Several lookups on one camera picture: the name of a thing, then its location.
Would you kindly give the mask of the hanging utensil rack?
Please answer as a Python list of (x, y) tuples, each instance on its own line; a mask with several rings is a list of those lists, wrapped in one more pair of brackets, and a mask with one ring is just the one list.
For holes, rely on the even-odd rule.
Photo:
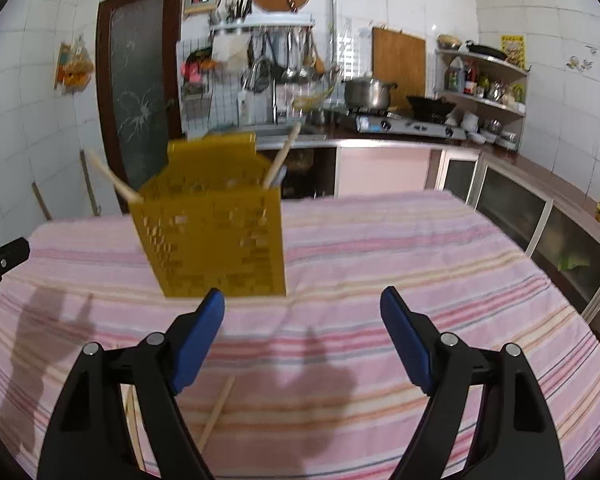
[(216, 24), (195, 18), (175, 47), (185, 130), (200, 136), (284, 122), (294, 96), (319, 77), (315, 25), (309, 13), (258, 12)]

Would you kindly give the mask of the wooden chopstick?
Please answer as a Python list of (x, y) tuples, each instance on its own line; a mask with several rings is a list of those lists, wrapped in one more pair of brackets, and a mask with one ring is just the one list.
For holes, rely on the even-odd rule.
[(85, 157), (86, 160), (112, 184), (116, 192), (128, 204), (143, 203), (143, 197), (140, 196), (140, 194), (133, 190), (129, 185), (124, 183), (120, 178), (118, 178), (109, 168), (109, 166), (105, 164), (95, 152), (87, 150), (85, 152)]
[(268, 173), (266, 174), (266, 176), (262, 182), (262, 186), (266, 190), (268, 190), (272, 186), (276, 176), (279, 173), (280, 168), (282, 168), (283, 163), (286, 160), (286, 157), (287, 157), (289, 151), (291, 150), (292, 144), (294, 144), (294, 141), (298, 139), (301, 128), (302, 128), (302, 123), (296, 122), (291, 127), (290, 133), (286, 137), (286, 140), (285, 140), (282, 148), (276, 153), (276, 156), (272, 162), (272, 165), (271, 165), (270, 169), (268, 170)]
[(145, 471), (146, 467), (143, 458), (142, 446), (140, 445), (140, 434), (138, 433), (136, 418), (135, 388), (132, 385), (124, 386), (122, 388), (122, 394), (126, 424), (128, 425), (132, 449), (135, 455), (137, 466), (141, 471)]
[(232, 389), (235, 385), (235, 380), (236, 380), (235, 376), (230, 376), (229, 378), (227, 378), (220, 394), (216, 398), (216, 401), (215, 401), (215, 404), (213, 405), (211, 414), (209, 415), (208, 420), (207, 420), (206, 424), (204, 425), (204, 430), (202, 430), (202, 434), (200, 435), (200, 438), (198, 440), (198, 450), (200, 452), (204, 452), (204, 449), (206, 448), (206, 446), (209, 442), (209, 439), (212, 435), (213, 429), (216, 426), (216, 424), (218, 423), (218, 420), (222, 414), (224, 405), (225, 405), (228, 397), (230, 396), (230, 393), (232, 392)]

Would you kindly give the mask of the steel cooking pot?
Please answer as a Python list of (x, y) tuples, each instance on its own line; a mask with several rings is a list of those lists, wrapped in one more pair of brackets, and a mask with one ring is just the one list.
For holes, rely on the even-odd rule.
[(350, 110), (386, 110), (390, 106), (395, 82), (383, 82), (374, 77), (353, 78), (344, 83), (344, 102)]

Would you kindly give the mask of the black wok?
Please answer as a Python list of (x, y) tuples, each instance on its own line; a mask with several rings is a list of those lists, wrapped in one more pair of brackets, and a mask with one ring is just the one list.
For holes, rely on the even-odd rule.
[(475, 44), (472, 40), (467, 40), (465, 46), (469, 52), (478, 55), (490, 56), (490, 58), (496, 58), (500, 61), (505, 61), (507, 58), (507, 54), (502, 50), (486, 46), (485, 44)]

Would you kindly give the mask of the wooden cutting board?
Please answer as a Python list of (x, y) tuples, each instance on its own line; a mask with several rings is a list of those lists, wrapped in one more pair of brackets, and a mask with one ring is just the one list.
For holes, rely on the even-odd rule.
[(372, 29), (372, 72), (393, 84), (390, 105), (407, 110), (409, 96), (426, 93), (426, 41), (396, 30)]

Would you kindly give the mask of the corner wall shelf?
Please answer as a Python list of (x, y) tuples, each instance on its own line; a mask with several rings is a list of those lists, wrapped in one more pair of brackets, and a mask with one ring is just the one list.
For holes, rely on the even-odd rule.
[(452, 116), (465, 130), (516, 152), (524, 133), (530, 70), (507, 58), (471, 53), (465, 44), (452, 35), (437, 36), (432, 91), (455, 104)]

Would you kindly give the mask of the hanging orange snack bag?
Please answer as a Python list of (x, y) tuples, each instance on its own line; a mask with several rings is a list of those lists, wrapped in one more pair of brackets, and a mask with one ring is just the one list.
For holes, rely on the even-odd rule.
[(94, 70), (82, 35), (72, 44), (62, 42), (58, 49), (54, 89), (62, 93), (81, 92), (90, 83)]

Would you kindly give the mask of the gas stove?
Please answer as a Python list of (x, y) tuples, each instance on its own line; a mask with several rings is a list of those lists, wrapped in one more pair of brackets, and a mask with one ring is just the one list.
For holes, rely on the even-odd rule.
[(350, 112), (340, 116), (340, 124), (358, 134), (368, 136), (423, 136), (428, 139), (465, 141), (465, 131), (460, 127), (419, 122), (413, 118), (387, 113), (385, 115)]

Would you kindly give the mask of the yellow perforated utensil basket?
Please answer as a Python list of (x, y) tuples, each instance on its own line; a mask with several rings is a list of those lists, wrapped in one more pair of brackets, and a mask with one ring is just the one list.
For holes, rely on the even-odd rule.
[(129, 206), (164, 296), (283, 296), (280, 193), (254, 133), (173, 141), (168, 163)]

